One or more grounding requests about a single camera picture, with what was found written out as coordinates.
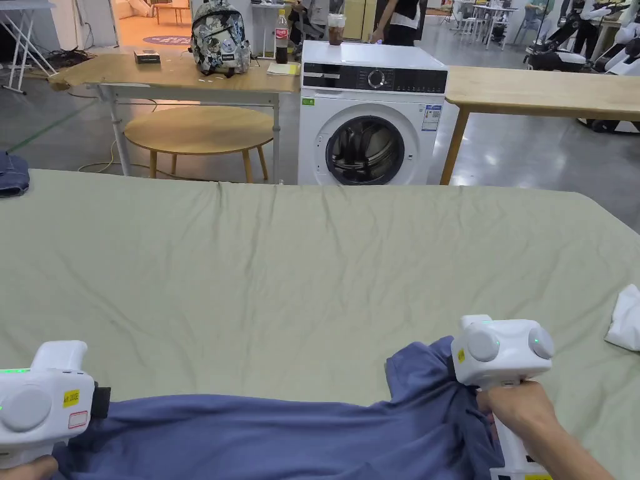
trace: yellow sticker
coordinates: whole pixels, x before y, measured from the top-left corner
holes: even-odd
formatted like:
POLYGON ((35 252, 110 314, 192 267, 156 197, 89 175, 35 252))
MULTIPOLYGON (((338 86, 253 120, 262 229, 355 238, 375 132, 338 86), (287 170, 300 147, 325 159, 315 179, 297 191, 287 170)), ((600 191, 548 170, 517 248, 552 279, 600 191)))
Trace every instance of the yellow sticker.
POLYGON ((80 401, 80 390, 69 390, 65 392, 65 399, 62 402, 62 408, 77 405, 80 401))

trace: white controller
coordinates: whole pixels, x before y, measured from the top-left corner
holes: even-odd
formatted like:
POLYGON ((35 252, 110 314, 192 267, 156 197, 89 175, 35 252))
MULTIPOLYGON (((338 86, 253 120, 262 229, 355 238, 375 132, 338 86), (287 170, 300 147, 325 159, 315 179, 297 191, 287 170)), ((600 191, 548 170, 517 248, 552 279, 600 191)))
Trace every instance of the white controller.
MULTIPOLYGON (((461 319, 462 334, 451 343, 456 379, 483 390, 519 385, 551 368, 554 342, 533 320, 494 321, 488 315, 461 319)), ((492 480, 551 480, 547 471, 527 457, 511 430, 496 418, 504 467, 492 468, 492 480)))
POLYGON ((0 468, 50 454, 89 425, 93 378, 81 370, 86 344, 43 343, 31 368, 0 370, 0 468))

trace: bottle label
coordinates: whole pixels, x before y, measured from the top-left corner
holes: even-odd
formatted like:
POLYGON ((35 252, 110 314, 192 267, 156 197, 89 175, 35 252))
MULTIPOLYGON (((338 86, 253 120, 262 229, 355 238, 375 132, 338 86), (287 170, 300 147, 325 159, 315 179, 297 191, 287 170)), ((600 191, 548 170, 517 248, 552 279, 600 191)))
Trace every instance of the bottle label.
POLYGON ((276 28, 276 38, 281 40, 283 38, 287 38, 289 36, 288 28, 276 28))

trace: bed sheet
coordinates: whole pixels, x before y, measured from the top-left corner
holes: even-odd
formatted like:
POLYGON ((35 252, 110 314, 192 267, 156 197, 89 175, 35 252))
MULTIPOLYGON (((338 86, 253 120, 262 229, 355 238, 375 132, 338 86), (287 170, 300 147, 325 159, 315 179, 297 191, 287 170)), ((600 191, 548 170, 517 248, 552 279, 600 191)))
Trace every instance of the bed sheet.
POLYGON ((640 358, 604 342, 638 235, 575 193, 299 187, 31 171, 0 200, 0 365, 88 343, 112 399, 370 404, 385 359, 463 314, 553 335, 542 383, 616 479, 640 471, 640 358))

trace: hand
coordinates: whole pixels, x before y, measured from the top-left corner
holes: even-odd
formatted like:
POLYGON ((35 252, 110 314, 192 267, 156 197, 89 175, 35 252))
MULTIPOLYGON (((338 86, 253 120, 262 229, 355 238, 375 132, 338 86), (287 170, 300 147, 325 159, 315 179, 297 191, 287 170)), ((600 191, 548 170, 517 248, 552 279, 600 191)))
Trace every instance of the hand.
POLYGON ((0 480, 48 480, 57 469, 56 459, 45 455, 24 465, 0 470, 0 480))
POLYGON ((378 40, 385 39, 385 32, 381 28, 376 28, 375 31, 371 34, 371 39, 369 40, 370 44, 378 43, 378 40))
POLYGON ((477 402, 480 410, 491 410, 525 443, 540 431, 562 428, 544 388, 535 381, 526 381, 517 387, 491 388, 480 392, 477 402))

